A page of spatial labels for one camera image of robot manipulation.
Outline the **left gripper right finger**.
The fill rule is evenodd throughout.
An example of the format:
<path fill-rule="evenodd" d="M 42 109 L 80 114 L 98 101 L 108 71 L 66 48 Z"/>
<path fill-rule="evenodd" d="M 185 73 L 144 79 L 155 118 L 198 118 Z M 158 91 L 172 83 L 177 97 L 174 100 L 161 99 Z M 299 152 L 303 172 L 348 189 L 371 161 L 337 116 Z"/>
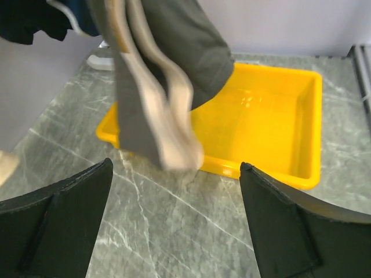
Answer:
<path fill-rule="evenodd" d="M 324 202 L 251 164 L 240 171 L 261 277 L 370 276 L 370 215 Z"/>

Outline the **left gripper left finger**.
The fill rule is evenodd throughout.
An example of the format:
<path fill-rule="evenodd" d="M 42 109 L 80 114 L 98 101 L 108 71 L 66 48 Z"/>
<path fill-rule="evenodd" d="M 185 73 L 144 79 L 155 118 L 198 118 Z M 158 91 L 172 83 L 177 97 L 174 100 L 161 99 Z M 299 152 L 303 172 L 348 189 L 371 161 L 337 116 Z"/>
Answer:
<path fill-rule="evenodd" d="M 85 277 L 113 177 L 104 159 L 1 202 L 1 277 Z"/>

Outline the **brown beige underwear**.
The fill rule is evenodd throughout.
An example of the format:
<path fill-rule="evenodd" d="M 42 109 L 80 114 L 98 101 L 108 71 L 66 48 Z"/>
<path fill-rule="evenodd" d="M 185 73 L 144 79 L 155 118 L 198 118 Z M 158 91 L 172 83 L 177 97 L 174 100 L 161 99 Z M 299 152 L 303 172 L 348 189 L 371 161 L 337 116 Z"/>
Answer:
<path fill-rule="evenodd" d="M 115 72 L 119 147 L 162 170 L 198 170 L 190 112 L 232 75 L 230 48 L 197 1 L 89 1 Z"/>

